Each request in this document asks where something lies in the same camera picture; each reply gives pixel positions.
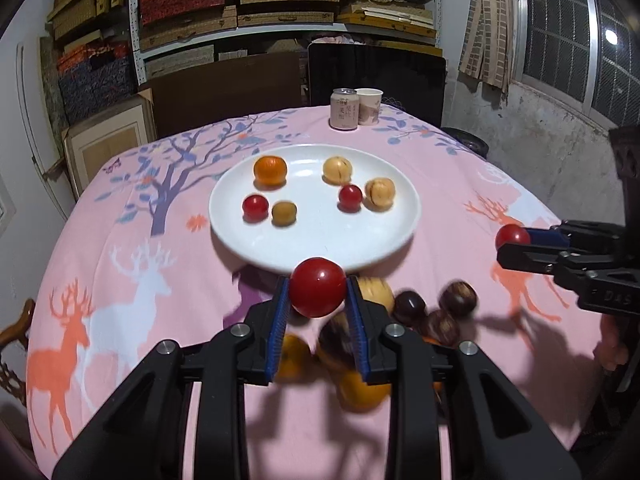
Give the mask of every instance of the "hand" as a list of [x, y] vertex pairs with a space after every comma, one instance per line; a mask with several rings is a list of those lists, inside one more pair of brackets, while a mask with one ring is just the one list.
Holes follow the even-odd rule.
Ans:
[[620, 344], [620, 331], [613, 316], [602, 315], [600, 333], [602, 340], [596, 346], [593, 355], [605, 370], [612, 372], [618, 365], [626, 363], [629, 352], [624, 345]]

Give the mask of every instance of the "white paper cup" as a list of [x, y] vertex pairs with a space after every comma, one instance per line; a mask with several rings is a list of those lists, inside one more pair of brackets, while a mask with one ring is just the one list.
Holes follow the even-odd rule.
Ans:
[[376, 88], [356, 88], [360, 99], [358, 109], [358, 124], [371, 126], [378, 123], [380, 114], [380, 101], [382, 101], [382, 90]]

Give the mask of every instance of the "bolt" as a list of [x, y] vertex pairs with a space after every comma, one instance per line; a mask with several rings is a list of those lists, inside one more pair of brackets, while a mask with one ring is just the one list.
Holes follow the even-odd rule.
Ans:
[[175, 350], [175, 342], [165, 339], [156, 345], [156, 351], [162, 355], [169, 355]]
[[473, 341], [463, 341], [458, 348], [464, 355], [476, 355], [478, 353], [478, 345]]
[[385, 332], [391, 337], [400, 337], [404, 335], [404, 326], [398, 323], [391, 323], [385, 327]]
[[236, 337], [244, 337], [249, 332], [251, 332], [251, 329], [249, 328], [249, 325], [245, 323], [236, 323], [231, 327], [231, 335]]

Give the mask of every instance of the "cherry tomato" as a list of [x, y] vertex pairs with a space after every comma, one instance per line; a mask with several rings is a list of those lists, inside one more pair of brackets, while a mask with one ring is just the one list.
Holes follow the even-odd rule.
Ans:
[[306, 317], [332, 313], [347, 294], [344, 271], [324, 258], [309, 258], [298, 264], [289, 280], [289, 300]]
[[355, 212], [360, 209], [362, 203], [362, 192], [358, 186], [349, 184], [342, 186], [340, 193], [338, 193], [338, 201], [340, 207], [348, 212]]
[[517, 224], [503, 225], [495, 235], [495, 248], [498, 250], [504, 244], [530, 244], [531, 236], [524, 227]]
[[269, 215], [269, 201], [262, 195], [249, 195], [242, 202], [242, 212], [248, 222], [261, 222]]

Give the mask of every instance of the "pink tablecloth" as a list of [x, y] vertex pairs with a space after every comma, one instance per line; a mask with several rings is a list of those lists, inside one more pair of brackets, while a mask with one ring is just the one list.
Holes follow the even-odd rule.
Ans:
[[[543, 276], [502, 270], [494, 249], [503, 224], [547, 227], [558, 219], [506, 174], [400, 110], [384, 106], [377, 126], [351, 133], [331, 130], [327, 119], [328, 108], [318, 107], [222, 121], [102, 168], [56, 245], [31, 329], [28, 412], [45, 474], [158, 340], [209, 340], [264, 296], [259, 289], [270, 276], [244, 266], [211, 235], [209, 194], [242, 158], [306, 142], [370, 152], [409, 177], [422, 199], [420, 225], [411, 243], [366, 274], [414, 288], [431, 305], [449, 280], [470, 282], [480, 303], [466, 337], [572, 443], [598, 386], [591, 352], [599, 318]], [[510, 314], [521, 308], [517, 330]], [[321, 325], [290, 330], [313, 348]], [[383, 477], [388, 403], [353, 415], [340, 411], [327, 381], [252, 386], [246, 418], [254, 479]], [[188, 460], [185, 470], [190, 478]]]

